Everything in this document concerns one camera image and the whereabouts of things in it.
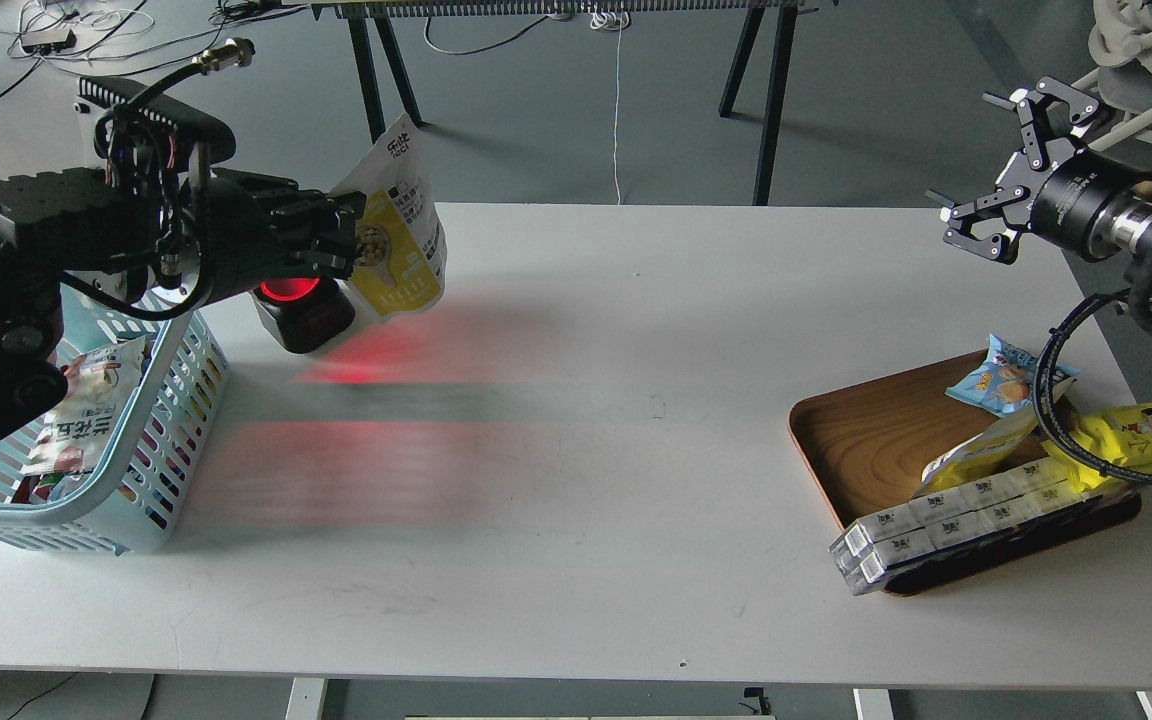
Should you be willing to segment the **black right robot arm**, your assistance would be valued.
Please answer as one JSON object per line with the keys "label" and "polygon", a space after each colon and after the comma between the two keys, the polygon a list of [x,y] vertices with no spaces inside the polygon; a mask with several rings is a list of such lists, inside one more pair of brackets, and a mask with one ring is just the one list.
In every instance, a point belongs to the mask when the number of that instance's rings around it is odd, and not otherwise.
{"label": "black right robot arm", "polygon": [[992,192],[969,202],[937,196],[943,241],[1002,264],[1018,259],[1024,234],[1087,263],[1128,251],[1126,310],[1152,338],[1152,172],[1089,149],[1084,132],[1105,122],[1105,111],[1060,81],[1044,77],[986,101],[1018,119],[1020,150]]}

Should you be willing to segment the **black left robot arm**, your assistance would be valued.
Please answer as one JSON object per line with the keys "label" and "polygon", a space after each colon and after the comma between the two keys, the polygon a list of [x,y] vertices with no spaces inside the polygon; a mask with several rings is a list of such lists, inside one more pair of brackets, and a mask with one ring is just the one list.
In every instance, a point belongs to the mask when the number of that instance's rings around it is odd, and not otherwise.
{"label": "black left robot arm", "polygon": [[346,279],[365,196],[225,169],[232,129],[152,85],[86,77],[99,167],[0,179],[0,439],[63,397],[61,288],[161,323],[282,279]]}

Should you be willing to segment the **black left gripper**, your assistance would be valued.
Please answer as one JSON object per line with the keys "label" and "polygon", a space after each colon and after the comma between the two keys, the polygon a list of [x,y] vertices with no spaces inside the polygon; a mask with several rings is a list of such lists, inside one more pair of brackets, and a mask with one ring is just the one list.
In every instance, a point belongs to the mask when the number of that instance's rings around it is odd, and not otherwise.
{"label": "black left gripper", "polygon": [[326,196],[293,179],[233,170],[236,135],[223,120],[175,99],[169,76],[152,83],[88,77],[76,105],[88,111],[91,156],[106,184],[142,202],[131,218],[147,232],[128,266],[79,272],[77,291],[118,311],[188,311],[278,281],[351,276],[353,242],[308,241],[338,232],[366,194]]}

